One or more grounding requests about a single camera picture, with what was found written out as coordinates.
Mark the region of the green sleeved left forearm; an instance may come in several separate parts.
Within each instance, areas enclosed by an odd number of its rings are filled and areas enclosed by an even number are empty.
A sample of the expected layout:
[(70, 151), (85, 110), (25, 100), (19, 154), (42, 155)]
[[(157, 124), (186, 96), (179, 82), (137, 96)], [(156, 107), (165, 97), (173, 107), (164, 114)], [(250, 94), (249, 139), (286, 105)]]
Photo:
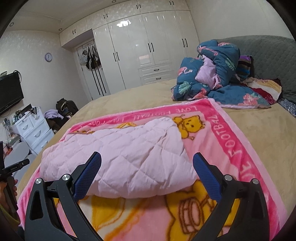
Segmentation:
[(18, 226), (21, 223), (18, 213), (17, 212), (11, 213), (11, 211), (8, 211), (2, 205), (1, 205), (1, 211), (2, 211), (5, 219), (7, 220), (9, 225), (11, 226), (11, 228), (16, 232), (18, 230)]

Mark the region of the person's left hand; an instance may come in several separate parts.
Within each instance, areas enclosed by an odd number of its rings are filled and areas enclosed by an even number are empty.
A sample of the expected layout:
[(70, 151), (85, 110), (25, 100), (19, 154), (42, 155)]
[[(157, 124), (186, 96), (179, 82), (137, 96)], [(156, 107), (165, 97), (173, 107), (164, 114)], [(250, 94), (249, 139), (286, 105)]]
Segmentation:
[(1, 207), (5, 211), (15, 214), (17, 207), (15, 206), (15, 197), (17, 196), (16, 184), (18, 180), (10, 176), (8, 181), (1, 181)]

